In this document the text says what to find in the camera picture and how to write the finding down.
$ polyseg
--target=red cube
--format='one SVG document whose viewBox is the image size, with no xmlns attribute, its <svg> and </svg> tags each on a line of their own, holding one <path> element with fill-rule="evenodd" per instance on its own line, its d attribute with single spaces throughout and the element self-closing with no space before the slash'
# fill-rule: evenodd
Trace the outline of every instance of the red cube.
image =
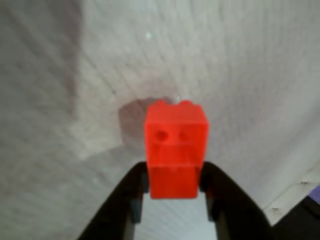
<svg viewBox="0 0 320 240">
<path fill-rule="evenodd" d="M 144 123 L 152 198 L 195 198 L 204 163 L 209 123 L 200 105 L 159 100 Z"/>
</svg>

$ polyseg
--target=black plastic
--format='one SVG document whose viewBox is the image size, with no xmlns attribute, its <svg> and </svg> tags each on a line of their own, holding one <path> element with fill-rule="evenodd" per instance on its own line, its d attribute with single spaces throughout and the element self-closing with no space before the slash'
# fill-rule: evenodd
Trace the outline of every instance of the black plastic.
<svg viewBox="0 0 320 240">
<path fill-rule="evenodd" d="M 146 162 L 135 165 L 93 217 L 78 240 L 133 240 L 141 221 L 143 193 L 148 192 Z M 200 189 L 208 218 L 220 240 L 271 240 L 271 227 L 258 206 L 221 169 L 205 162 Z"/>
</svg>

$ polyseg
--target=purple object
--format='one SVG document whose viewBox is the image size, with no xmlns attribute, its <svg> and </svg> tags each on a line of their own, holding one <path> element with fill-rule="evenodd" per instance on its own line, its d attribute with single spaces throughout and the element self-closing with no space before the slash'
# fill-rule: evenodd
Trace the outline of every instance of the purple object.
<svg viewBox="0 0 320 240">
<path fill-rule="evenodd" d="M 313 189 L 308 196 L 312 198 L 313 201 L 320 204 L 320 186 L 317 186 L 315 189 Z"/>
</svg>

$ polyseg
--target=white cloth backdrop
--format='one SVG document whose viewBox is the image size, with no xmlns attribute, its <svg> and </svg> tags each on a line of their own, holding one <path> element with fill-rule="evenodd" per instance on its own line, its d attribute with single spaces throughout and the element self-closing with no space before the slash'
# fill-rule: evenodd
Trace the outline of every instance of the white cloth backdrop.
<svg viewBox="0 0 320 240">
<path fill-rule="evenodd" d="M 144 159 L 157 98 L 203 106 L 206 160 L 265 208 L 320 159 L 319 13 L 318 0 L 1 0 L 0 238 L 76 239 Z M 202 203 L 146 200 L 136 239 L 210 237 Z"/>
</svg>

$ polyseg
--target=red plastic block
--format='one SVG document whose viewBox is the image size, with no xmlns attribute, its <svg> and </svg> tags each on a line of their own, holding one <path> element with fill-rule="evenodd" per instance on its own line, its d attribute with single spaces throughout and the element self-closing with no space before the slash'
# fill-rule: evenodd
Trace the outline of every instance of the red plastic block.
<svg viewBox="0 0 320 240">
<path fill-rule="evenodd" d="M 144 123 L 152 198 L 195 198 L 204 163 L 209 123 L 200 105 L 159 100 Z"/>
</svg>

